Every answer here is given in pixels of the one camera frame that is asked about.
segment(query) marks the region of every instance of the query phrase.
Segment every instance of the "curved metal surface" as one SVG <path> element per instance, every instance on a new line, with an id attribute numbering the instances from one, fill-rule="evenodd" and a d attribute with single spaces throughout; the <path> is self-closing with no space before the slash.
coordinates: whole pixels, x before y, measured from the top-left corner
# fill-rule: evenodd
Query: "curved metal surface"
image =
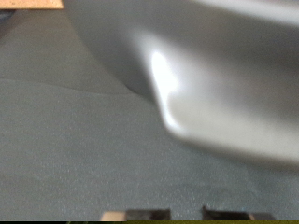
<path id="1" fill-rule="evenodd" d="M 64 0 L 83 41 L 175 137 L 299 164 L 299 10 L 236 0 Z"/>

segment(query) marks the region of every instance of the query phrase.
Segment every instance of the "gray carpet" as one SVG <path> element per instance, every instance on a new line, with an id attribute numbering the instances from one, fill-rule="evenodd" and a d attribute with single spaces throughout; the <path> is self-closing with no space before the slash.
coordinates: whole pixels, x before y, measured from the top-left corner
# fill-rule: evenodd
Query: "gray carpet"
<path id="1" fill-rule="evenodd" d="M 80 43 L 63 11 L 0 24 L 0 220 L 213 209 L 299 218 L 299 175 L 183 146 Z"/>

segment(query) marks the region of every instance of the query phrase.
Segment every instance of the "wooden surface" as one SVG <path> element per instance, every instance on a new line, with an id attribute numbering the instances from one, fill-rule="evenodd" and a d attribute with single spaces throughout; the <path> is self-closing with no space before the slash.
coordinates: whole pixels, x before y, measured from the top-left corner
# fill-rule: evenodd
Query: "wooden surface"
<path id="1" fill-rule="evenodd" d="M 0 0 L 2 9 L 59 9 L 63 7 L 62 0 Z"/>

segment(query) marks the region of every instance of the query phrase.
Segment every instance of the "black object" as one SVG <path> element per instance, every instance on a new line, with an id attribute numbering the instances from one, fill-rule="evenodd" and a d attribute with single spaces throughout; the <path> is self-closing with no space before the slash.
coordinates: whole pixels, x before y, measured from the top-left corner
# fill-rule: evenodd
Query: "black object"
<path id="1" fill-rule="evenodd" d="M 203 220 L 275 220 L 268 213 L 247 213 L 202 209 Z"/>
<path id="2" fill-rule="evenodd" d="M 126 220 L 171 220 L 171 212 L 167 210 L 127 210 Z"/>
<path id="3" fill-rule="evenodd" d="M 15 13 L 16 10 L 14 9 L 3 9 L 0 10 L 0 22 L 6 21 Z"/>

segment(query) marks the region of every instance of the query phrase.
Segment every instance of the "gray fabric surface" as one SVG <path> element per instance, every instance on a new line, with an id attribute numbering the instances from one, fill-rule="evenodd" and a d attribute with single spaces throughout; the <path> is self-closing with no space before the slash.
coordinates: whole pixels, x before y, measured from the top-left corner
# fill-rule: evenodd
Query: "gray fabric surface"
<path id="1" fill-rule="evenodd" d="M 299 175 L 174 140 L 63 11 L 20 11 L 0 36 L 0 220 L 98 220 L 134 208 L 200 219 L 203 204 L 299 218 Z"/>

